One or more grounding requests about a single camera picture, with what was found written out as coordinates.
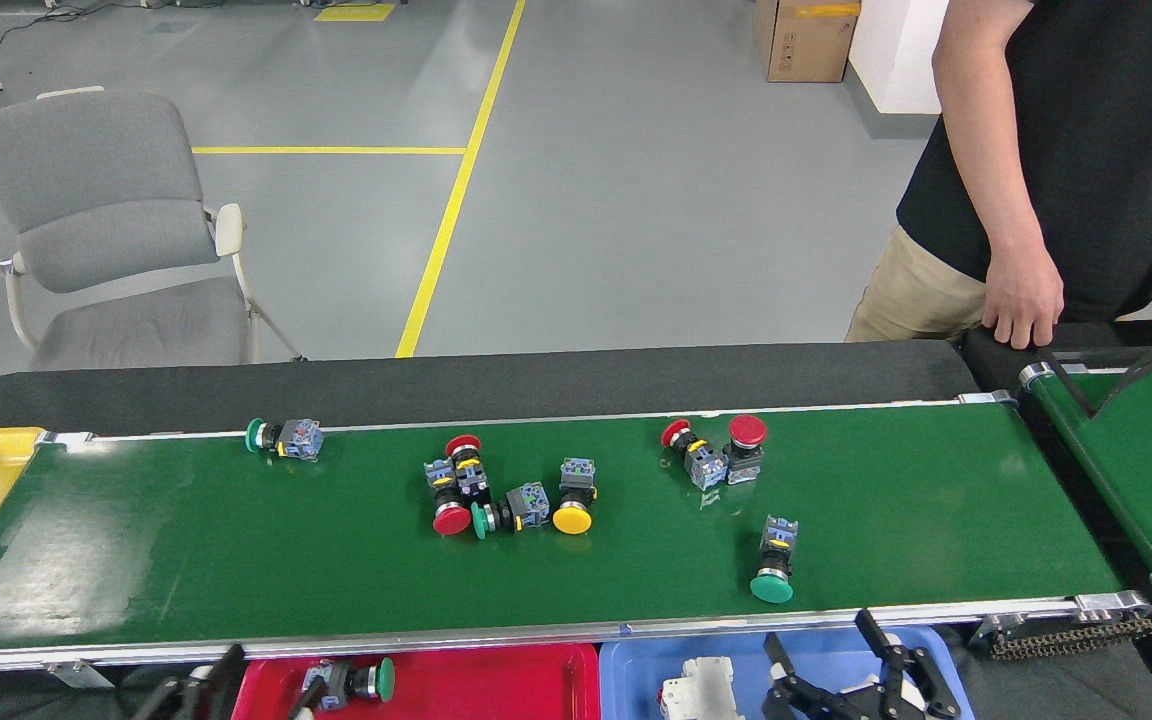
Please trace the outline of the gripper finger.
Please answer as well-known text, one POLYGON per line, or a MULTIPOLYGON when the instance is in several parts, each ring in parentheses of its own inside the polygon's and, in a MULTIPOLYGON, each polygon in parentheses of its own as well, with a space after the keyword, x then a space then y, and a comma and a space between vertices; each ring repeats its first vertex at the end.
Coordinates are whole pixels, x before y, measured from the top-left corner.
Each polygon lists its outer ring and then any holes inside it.
POLYGON ((899 642, 890 642, 882 632, 881 626, 867 609, 858 611, 855 616, 861 637, 867 642, 870 651, 881 666, 877 683, 861 688, 854 694, 854 700, 867 711, 873 719, 957 719, 961 705, 956 702, 950 687, 932 660, 929 647, 905 647, 899 642), (914 682, 922 696, 923 706, 905 700, 905 679, 914 682))
POLYGON ((325 676, 308 676, 297 702, 294 702, 291 708, 288 711, 287 719, 314 720, 314 712, 321 708, 321 703, 326 696, 326 689, 328 689, 328 683, 326 683, 325 676))
POLYGON ((217 662, 161 680, 132 719, 230 719, 244 670, 243 647, 232 644, 217 662))
POLYGON ((765 634, 763 650, 771 661, 771 688, 761 703, 764 719, 841 719, 835 697, 799 679, 790 655, 774 632, 765 634))

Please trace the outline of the person's right hand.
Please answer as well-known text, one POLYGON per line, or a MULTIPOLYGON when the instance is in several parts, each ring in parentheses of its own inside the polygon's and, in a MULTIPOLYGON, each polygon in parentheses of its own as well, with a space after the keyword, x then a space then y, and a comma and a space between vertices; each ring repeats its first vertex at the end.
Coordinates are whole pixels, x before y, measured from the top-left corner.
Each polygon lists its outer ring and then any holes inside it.
POLYGON ((1001 344, 1026 350, 1053 341, 1064 285, 1041 240, 992 242, 982 325, 1001 344))

